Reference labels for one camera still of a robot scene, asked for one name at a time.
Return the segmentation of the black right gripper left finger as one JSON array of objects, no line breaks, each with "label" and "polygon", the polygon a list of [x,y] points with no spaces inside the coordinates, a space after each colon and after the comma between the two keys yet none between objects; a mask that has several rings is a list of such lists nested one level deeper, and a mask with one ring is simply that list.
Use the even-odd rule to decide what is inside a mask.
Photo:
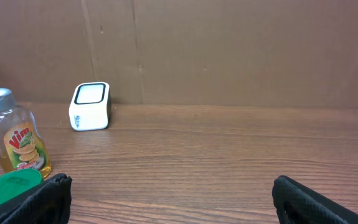
[{"label": "black right gripper left finger", "polygon": [[0,224],[67,224],[72,178],[60,173],[0,205]]}]

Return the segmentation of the yellow Vim dish soap bottle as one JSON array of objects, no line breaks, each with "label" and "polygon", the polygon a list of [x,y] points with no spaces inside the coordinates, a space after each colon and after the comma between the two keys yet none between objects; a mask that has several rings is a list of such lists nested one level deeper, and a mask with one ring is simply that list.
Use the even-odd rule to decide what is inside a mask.
[{"label": "yellow Vim dish soap bottle", "polygon": [[52,171],[32,112],[19,106],[7,88],[0,88],[0,166],[4,172],[34,169],[43,178]]}]

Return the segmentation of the green-capped white bottle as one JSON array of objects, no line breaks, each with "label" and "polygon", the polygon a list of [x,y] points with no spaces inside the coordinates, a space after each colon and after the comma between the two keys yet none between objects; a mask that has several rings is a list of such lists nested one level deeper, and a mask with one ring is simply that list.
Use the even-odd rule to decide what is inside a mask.
[{"label": "green-capped white bottle", "polygon": [[42,174],[34,169],[21,169],[0,176],[0,205],[43,182]]}]

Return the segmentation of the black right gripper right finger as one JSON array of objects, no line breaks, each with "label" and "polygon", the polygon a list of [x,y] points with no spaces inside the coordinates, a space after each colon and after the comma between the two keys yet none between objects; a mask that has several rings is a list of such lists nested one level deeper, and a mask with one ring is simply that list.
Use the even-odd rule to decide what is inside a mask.
[{"label": "black right gripper right finger", "polygon": [[281,175],[272,188],[280,224],[358,224],[358,214]]}]

